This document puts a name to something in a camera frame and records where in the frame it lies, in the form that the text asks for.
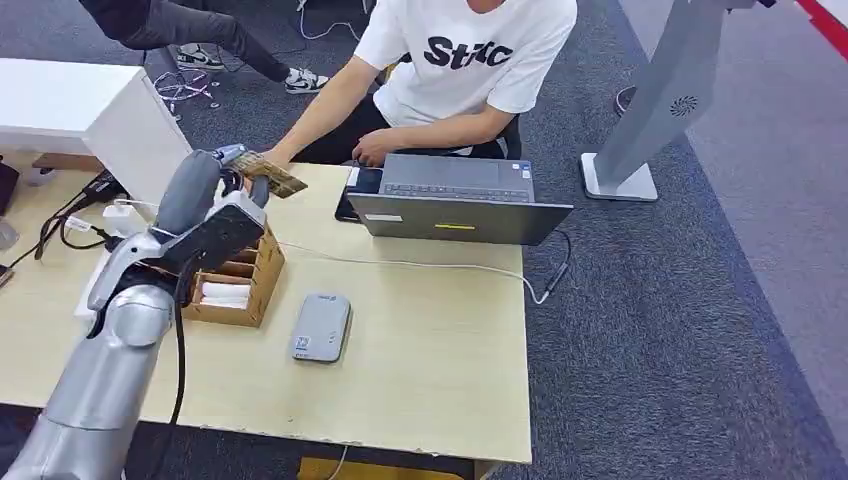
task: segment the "laptop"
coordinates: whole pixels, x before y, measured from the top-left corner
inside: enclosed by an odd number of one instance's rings
[[[535,203],[527,161],[456,157],[389,155],[378,193],[347,198],[375,237],[509,245],[538,245],[573,210]]]

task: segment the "man's hand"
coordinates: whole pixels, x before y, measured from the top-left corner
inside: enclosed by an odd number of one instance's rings
[[[369,167],[382,167],[387,154],[405,148],[402,137],[398,128],[375,130],[359,139],[353,159]]]
[[[272,148],[271,150],[264,152],[262,156],[280,168],[288,168],[292,157],[294,157],[294,155],[290,155],[279,148]]]

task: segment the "sneaker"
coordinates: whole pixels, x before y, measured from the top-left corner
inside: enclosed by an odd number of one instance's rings
[[[177,65],[183,68],[200,68],[203,70],[224,69],[224,64],[220,60],[213,58],[196,43],[177,48]]]
[[[289,78],[286,79],[286,91],[292,95],[318,93],[328,81],[330,81],[329,78],[315,75],[305,68],[291,68],[289,69]]]

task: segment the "laptop keyboard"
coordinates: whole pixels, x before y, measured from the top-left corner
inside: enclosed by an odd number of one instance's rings
[[[387,184],[385,194],[398,197],[461,198],[464,200],[530,203],[530,195],[520,190]]]

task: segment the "red stripe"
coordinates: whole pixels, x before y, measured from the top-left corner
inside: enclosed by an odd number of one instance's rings
[[[848,28],[839,22],[816,0],[796,0],[810,14],[812,23],[836,50],[848,60]]]

